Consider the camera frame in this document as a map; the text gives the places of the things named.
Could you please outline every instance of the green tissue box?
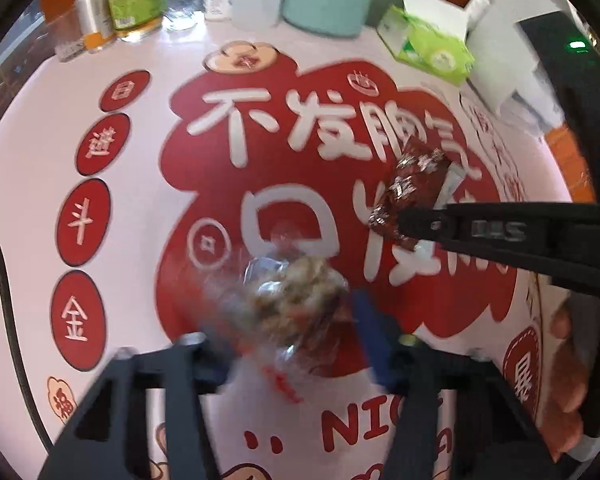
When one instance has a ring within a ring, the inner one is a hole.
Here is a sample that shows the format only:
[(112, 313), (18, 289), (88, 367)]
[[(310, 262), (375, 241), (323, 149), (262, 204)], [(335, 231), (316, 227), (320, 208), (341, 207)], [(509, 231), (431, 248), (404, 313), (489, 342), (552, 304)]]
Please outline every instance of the green tissue box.
[(378, 36), (395, 59), (461, 85), (474, 67), (474, 56), (464, 41), (440, 32), (396, 6), (387, 9), (378, 25)]

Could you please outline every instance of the black cable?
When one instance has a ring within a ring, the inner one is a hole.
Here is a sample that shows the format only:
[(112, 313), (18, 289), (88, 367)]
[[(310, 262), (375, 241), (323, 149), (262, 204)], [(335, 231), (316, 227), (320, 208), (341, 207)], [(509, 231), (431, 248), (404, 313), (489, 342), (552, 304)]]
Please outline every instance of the black cable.
[(4, 328), (7, 333), (7, 340), (9, 342), (9, 350), (11, 352), (11, 360), (13, 361), (13, 367), (16, 371), (16, 377), (18, 378), (18, 384), (20, 385), (20, 391), (24, 403), (31, 417), (33, 427), (36, 428), (36, 433), (40, 437), (43, 446), (47, 451), (51, 450), (53, 443), (49, 438), (46, 428), (42, 423), (42, 418), (38, 413), (36, 403), (33, 400), (33, 394), (31, 393), (31, 387), (29, 386), (29, 380), (27, 379), (27, 373), (22, 361), (22, 353), (20, 352), (20, 344), (18, 342), (18, 334), (16, 332), (16, 322), (13, 317), (13, 305), (11, 303), (11, 291), (9, 289), (9, 277), (7, 275), (7, 267), (4, 262), (4, 256), (2, 249), (0, 248), (0, 302), (2, 303), (2, 315), (4, 317)]

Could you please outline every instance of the can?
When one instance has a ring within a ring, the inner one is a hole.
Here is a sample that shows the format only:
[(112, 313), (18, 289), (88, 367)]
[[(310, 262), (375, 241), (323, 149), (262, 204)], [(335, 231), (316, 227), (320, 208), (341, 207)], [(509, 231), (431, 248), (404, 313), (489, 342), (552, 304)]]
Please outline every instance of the can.
[(89, 52), (98, 52), (115, 41), (107, 0), (75, 0), (75, 10)]

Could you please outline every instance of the person's finger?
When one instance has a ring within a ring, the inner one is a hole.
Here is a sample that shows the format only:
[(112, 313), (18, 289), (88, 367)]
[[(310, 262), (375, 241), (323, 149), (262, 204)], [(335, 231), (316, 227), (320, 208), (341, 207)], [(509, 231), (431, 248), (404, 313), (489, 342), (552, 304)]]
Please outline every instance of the person's finger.
[(553, 400), (548, 399), (544, 407), (544, 418), (540, 433), (554, 460), (572, 449), (582, 437), (582, 419), (578, 412), (565, 413)]
[(589, 372), (576, 357), (573, 344), (563, 343), (555, 353), (550, 377), (550, 397), (564, 412), (577, 410), (587, 395)]
[(571, 314), (566, 302), (554, 314), (549, 330), (558, 339), (567, 339), (571, 335)]

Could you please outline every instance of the plastic bag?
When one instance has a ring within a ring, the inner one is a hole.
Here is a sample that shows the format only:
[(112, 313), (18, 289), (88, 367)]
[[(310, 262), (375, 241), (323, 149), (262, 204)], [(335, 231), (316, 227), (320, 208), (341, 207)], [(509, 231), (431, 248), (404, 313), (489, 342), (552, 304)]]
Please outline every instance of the plastic bag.
[(194, 308), (208, 336), (253, 358), (274, 389), (301, 402), (301, 386), (336, 357), (338, 341), (330, 327), (334, 320), (350, 319), (348, 283), (323, 258), (300, 251), (292, 237), (274, 243), (266, 256), (238, 250), (212, 272), (189, 269), (184, 279), (197, 283), (205, 304), (184, 309), (193, 314)]

